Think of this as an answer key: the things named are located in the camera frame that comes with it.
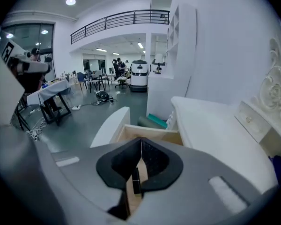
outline white service robot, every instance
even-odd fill
[[[135,60],[131,65],[130,91],[147,92],[148,65],[146,61]]]

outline black metal railing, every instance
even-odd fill
[[[71,44],[94,33],[130,24],[170,23],[170,12],[165,10],[137,10],[118,13],[94,21],[71,34]]]

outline ceiling light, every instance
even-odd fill
[[[74,5],[75,3],[76,3],[75,0],[67,0],[67,1],[66,1],[66,4],[69,5],[69,6],[72,6],[72,5]]]
[[[137,43],[137,45],[140,46],[140,48],[144,48],[141,43]]]
[[[6,35],[6,38],[12,38],[13,36],[14,36],[13,34],[8,33],[8,34]]]
[[[98,51],[102,51],[102,52],[107,52],[106,50],[104,50],[104,49],[100,49],[100,48],[97,48],[96,50],[98,50]]]

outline gray floor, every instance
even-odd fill
[[[60,152],[70,150],[77,147],[89,147],[104,121],[121,107],[130,107],[130,119],[132,125],[137,125],[140,116],[146,116],[147,109],[147,93],[133,93],[129,88],[116,88],[115,83],[107,86],[106,91],[113,95],[115,101],[113,104],[109,102],[99,106],[83,106],[78,111],[72,111],[72,114],[64,117],[58,127],[56,123],[46,124],[39,139],[47,143],[51,152]],[[79,84],[72,86],[73,96],[67,96],[65,101],[69,107],[75,105],[90,104],[96,101],[94,90],[92,93],[86,91],[82,87],[81,92]],[[30,114],[30,111],[36,107],[29,107],[22,112],[22,116],[26,119],[30,129],[35,123],[42,118],[41,111]]]

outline white tablecloth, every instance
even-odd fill
[[[40,89],[29,96],[27,96],[28,105],[44,105],[44,101],[58,94],[62,95],[69,94],[71,91],[71,86],[67,80],[62,80],[55,82],[44,89]]]

